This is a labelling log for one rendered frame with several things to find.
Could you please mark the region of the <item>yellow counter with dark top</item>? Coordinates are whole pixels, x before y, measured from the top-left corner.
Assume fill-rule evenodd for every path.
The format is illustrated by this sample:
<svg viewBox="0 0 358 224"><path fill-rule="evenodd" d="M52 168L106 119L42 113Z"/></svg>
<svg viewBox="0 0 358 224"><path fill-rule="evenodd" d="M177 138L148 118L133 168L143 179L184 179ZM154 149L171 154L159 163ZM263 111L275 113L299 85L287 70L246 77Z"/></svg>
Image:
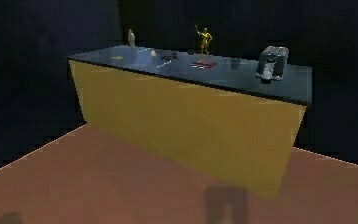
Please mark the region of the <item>yellow counter with dark top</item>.
<svg viewBox="0 0 358 224"><path fill-rule="evenodd" d="M156 51L156 57L150 51ZM174 51L115 46L69 57L85 121L129 144L262 197L277 195L305 110L312 70L287 65L283 79L264 84L257 62L209 56L157 68ZM113 60L123 56L123 60Z"/></svg>

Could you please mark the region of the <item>grey coffee machine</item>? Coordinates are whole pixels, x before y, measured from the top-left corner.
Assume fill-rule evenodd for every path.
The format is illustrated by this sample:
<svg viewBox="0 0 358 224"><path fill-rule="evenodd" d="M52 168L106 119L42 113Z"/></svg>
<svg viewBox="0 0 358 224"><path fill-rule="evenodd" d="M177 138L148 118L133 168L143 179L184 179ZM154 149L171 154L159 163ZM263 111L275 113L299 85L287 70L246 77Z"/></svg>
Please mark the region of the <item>grey coffee machine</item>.
<svg viewBox="0 0 358 224"><path fill-rule="evenodd" d="M288 54L289 49L286 47L266 47L259 55L256 76L268 82L271 80L282 80Z"/></svg>

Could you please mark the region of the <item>gold figure statue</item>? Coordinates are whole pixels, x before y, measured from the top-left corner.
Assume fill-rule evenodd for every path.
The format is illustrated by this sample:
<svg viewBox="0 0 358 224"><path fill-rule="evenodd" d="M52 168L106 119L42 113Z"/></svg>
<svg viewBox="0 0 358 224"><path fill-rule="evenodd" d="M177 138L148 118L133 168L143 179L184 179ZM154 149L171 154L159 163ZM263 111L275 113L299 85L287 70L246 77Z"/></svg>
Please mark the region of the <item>gold figure statue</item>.
<svg viewBox="0 0 358 224"><path fill-rule="evenodd" d="M208 48L209 48L209 44L212 41L213 37L208 32L207 28L204 28L202 32L199 31L198 26L195 26L195 29L196 29L197 34L201 37L200 56L199 56L199 61L201 61L204 55L209 54Z"/></svg>

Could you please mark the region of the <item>black pan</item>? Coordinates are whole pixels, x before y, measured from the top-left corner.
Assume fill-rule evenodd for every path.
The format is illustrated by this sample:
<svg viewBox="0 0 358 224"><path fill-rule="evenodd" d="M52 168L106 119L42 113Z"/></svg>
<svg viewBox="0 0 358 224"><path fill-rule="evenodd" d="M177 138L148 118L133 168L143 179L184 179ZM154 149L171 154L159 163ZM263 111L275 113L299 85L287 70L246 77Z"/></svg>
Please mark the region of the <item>black pan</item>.
<svg viewBox="0 0 358 224"><path fill-rule="evenodd" d="M177 52L171 52L171 53L161 53L158 55L158 64L156 65L157 68L164 67L165 65L168 65L172 62L173 59L178 58Z"/></svg>

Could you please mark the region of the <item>red book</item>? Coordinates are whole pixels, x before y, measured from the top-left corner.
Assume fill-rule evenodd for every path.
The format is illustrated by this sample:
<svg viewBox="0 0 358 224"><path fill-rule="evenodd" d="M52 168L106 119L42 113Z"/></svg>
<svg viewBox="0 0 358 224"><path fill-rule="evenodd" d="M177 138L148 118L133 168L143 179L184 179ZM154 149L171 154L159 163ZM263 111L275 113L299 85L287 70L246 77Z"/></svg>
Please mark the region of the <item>red book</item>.
<svg viewBox="0 0 358 224"><path fill-rule="evenodd" d="M190 64L191 67L202 68L202 69L212 68L215 65L216 62L213 60L203 60L203 61L193 62Z"/></svg>

